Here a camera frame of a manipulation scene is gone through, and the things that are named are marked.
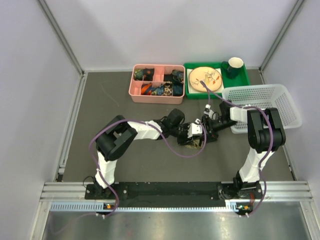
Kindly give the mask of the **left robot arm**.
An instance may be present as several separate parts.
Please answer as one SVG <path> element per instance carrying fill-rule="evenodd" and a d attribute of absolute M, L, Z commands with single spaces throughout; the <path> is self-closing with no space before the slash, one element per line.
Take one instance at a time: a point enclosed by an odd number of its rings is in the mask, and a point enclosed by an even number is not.
<path fill-rule="evenodd" d="M 162 140 L 172 136 L 178 144 L 186 145 L 194 136 L 203 133 L 199 120 L 195 123 L 184 120 L 184 113 L 176 108 L 169 115 L 151 121 L 125 121 L 122 115 L 116 116 L 95 140 L 98 168 L 94 176 L 94 195 L 106 199 L 113 194 L 117 161 L 134 140 Z"/>

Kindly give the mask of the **olive green patterned tie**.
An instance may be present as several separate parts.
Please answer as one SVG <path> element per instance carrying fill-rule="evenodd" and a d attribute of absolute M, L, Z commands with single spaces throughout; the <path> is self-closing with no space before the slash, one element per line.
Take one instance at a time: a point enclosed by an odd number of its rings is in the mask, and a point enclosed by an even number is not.
<path fill-rule="evenodd" d="M 201 149 L 203 145 L 204 145 L 204 140 L 199 138 L 199 139 L 193 139 L 189 141 L 184 146 L 188 149 Z"/>

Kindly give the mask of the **pink divided storage box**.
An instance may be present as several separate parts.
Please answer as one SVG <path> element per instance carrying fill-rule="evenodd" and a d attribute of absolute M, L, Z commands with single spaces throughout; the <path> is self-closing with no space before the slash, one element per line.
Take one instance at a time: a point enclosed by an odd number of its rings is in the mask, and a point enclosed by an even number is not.
<path fill-rule="evenodd" d="M 154 76 L 152 81 L 140 81 L 134 80 L 134 70 L 135 69 L 154 69 Z M 183 82 L 182 84 L 173 84 L 170 81 L 164 81 L 165 74 L 171 74 L 173 70 L 178 70 L 183 72 Z M 167 64 L 136 64 L 133 67 L 132 75 L 130 79 L 130 85 L 128 93 L 131 99 L 135 103 L 148 103 L 148 104 L 171 104 L 178 105 L 181 104 L 185 96 L 185 67 L 182 65 L 167 65 Z M 156 96 L 156 95 L 141 95 L 141 87 L 143 84 L 152 83 L 154 87 L 159 87 L 160 85 L 178 85 L 182 86 L 183 94 L 182 96 Z"/>

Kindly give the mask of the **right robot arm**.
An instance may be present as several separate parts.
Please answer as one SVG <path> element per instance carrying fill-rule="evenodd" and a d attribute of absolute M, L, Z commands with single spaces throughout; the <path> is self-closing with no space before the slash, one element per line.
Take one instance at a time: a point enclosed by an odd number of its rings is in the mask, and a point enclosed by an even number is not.
<path fill-rule="evenodd" d="M 201 122 L 205 127 L 206 141 L 218 139 L 218 131 L 234 126 L 237 122 L 247 125 L 247 139 L 250 146 L 247 158 L 236 173 L 231 184 L 217 186 L 221 199 L 254 198 L 261 191 L 262 170 L 268 159 L 286 142 L 286 134 L 277 108 L 260 109 L 254 106 L 236 107 L 223 101 L 221 114 L 207 104 Z"/>

